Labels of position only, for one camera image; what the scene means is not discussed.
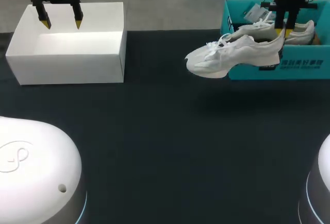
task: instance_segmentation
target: shoe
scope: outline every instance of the shoe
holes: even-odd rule
[[[207,43],[186,56],[187,69],[206,78],[223,78],[238,64],[264,67],[279,64],[278,52],[284,43],[285,30],[278,36],[266,26],[256,31],[224,34],[219,41]]]
[[[270,29],[274,30],[274,21],[268,21],[268,17],[272,12],[269,12],[264,20],[260,19],[259,22],[253,24],[242,25],[235,32],[236,36],[250,35],[253,37],[263,36],[263,32],[269,32]],[[284,44],[287,45],[309,45],[312,43],[315,35],[315,24],[313,20],[308,21],[306,24],[296,23],[294,30],[289,34]]]
[[[294,30],[289,34],[284,44],[287,45],[309,45],[315,36],[314,21],[310,20],[306,24],[296,23]]]

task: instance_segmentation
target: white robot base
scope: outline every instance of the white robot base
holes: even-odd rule
[[[330,223],[330,135],[321,146],[308,174],[298,204],[301,224]]]
[[[82,173],[62,130],[0,117],[0,224],[87,224]]]

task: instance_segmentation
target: teal box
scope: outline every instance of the teal box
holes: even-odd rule
[[[221,33],[233,33],[235,25],[249,24],[244,16],[251,7],[264,0],[226,0]],[[321,45],[284,45],[283,57],[276,67],[259,68],[237,65],[230,79],[329,79],[330,78],[330,1],[314,1],[318,9],[301,9],[297,23],[316,23]]]

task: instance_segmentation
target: dark table surface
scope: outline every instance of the dark table surface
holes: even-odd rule
[[[129,32],[125,83],[21,87],[0,35],[0,115],[76,143],[91,223],[297,224],[330,133],[330,81],[206,79],[184,57],[216,30]]]

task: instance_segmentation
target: white box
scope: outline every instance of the white box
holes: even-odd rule
[[[21,85],[124,82],[126,19],[123,3],[83,3],[77,29],[70,5],[45,5],[47,29],[28,5],[6,58]]]

